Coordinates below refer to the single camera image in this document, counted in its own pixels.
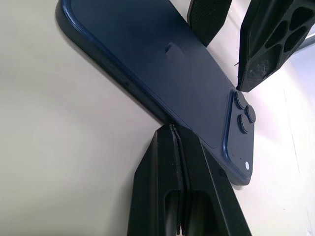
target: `blue smartphone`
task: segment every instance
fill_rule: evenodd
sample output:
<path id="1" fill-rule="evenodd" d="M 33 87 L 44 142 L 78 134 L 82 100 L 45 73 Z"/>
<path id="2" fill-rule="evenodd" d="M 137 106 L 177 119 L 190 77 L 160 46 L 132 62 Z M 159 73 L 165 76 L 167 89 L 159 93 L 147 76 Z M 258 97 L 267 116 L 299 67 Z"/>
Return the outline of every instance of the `blue smartphone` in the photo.
<path id="1" fill-rule="evenodd" d="M 60 0 L 62 31 L 163 123 L 249 184 L 254 111 L 169 0 Z"/>

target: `white surface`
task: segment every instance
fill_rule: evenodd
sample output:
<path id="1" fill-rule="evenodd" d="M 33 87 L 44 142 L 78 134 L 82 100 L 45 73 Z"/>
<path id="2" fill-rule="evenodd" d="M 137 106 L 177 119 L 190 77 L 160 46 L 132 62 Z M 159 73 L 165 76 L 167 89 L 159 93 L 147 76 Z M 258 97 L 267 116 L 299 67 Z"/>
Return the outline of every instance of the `white surface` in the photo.
<path id="1" fill-rule="evenodd" d="M 57 1 L 0 8 L 0 235 L 126 235 L 132 179 L 160 124 L 60 32 Z M 188 0 L 174 0 L 185 15 Z M 232 3 L 209 50 L 237 83 Z M 235 187 L 254 236 L 315 233 L 314 112 L 288 62 L 248 94 L 251 183 Z"/>

